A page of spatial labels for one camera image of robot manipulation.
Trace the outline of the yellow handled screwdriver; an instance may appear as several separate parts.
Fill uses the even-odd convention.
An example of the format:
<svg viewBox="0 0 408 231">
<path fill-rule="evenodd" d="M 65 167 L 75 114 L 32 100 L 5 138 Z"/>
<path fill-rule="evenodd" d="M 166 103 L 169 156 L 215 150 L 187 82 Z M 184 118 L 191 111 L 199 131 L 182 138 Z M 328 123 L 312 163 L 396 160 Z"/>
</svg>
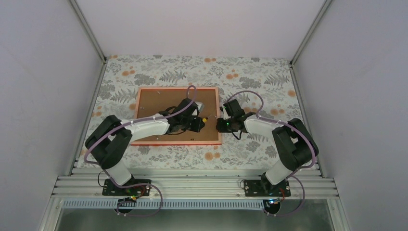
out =
<svg viewBox="0 0 408 231">
<path fill-rule="evenodd" d="M 206 117 L 203 117 L 203 118 L 202 118 L 202 122 L 203 122 L 203 123 L 207 123 L 207 122 L 210 120 L 210 118 L 211 118 L 210 115 L 209 115 L 209 116 L 206 116 Z"/>
</svg>

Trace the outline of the red wooden picture frame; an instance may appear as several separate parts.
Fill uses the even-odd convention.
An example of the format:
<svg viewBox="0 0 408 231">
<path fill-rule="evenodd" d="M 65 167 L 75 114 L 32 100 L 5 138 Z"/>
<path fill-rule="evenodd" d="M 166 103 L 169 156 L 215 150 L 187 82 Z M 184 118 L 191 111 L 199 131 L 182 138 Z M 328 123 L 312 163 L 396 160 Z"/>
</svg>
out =
<svg viewBox="0 0 408 231">
<path fill-rule="evenodd" d="M 217 87 L 140 87 L 136 99 L 135 118 L 158 114 L 168 116 L 194 100 L 189 109 L 169 119 L 169 131 L 132 142 L 133 146 L 221 145 L 216 130 L 219 109 Z"/>
</svg>

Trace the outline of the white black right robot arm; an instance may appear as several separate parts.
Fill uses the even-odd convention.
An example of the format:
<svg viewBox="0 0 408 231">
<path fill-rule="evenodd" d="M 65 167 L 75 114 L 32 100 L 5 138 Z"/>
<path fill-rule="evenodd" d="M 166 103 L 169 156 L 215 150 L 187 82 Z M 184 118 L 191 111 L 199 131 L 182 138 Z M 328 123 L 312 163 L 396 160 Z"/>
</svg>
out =
<svg viewBox="0 0 408 231">
<path fill-rule="evenodd" d="M 267 196 L 279 190 L 279 184 L 302 168 L 312 167 L 319 149 L 304 123 L 294 118 L 287 122 L 246 113 L 236 99 L 221 107 L 223 117 L 217 120 L 220 133 L 248 133 L 272 139 L 278 154 L 277 162 L 261 175 L 261 191 Z"/>
</svg>

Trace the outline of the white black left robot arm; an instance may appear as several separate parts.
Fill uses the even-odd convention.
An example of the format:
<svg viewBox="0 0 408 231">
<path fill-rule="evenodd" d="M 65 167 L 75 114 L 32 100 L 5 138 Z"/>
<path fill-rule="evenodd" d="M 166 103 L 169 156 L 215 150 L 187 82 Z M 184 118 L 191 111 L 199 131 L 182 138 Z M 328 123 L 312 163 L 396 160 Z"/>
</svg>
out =
<svg viewBox="0 0 408 231">
<path fill-rule="evenodd" d="M 127 195 L 134 188 L 133 176 L 122 160 L 127 147 L 133 141 L 150 136 L 200 132 L 205 126 L 199 116 L 203 108 L 203 103 L 185 98 L 178 106 L 148 117 L 120 120 L 110 115 L 86 139 L 84 160 L 88 162 L 88 155 L 92 155 L 95 159 L 93 163 L 98 164 L 107 174 L 115 189 Z"/>
</svg>

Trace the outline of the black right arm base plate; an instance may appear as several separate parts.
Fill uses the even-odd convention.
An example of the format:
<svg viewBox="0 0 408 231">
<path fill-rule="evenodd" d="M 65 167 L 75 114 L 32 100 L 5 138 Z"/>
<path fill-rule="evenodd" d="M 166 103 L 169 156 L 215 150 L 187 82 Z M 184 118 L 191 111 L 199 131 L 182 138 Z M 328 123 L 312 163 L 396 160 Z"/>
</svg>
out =
<svg viewBox="0 0 408 231">
<path fill-rule="evenodd" d="M 269 181 L 244 180 L 243 189 L 247 197 L 289 197 L 291 196 L 290 185 L 283 180 L 276 185 Z"/>
</svg>

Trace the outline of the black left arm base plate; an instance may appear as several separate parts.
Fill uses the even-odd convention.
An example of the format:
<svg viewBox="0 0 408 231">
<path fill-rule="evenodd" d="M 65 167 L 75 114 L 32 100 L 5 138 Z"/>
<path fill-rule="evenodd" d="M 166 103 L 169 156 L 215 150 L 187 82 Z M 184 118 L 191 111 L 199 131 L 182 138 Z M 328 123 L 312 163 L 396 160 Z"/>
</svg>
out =
<svg viewBox="0 0 408 231">
<path fill-rule="evenodd" d="M 147 179 L 130 179 L 124 186 L 117 187 L 110 179 L 106 179 L 102 188 L 103 196 L 149 196 L 150 184 L 152 181 Z"/>
</svg>

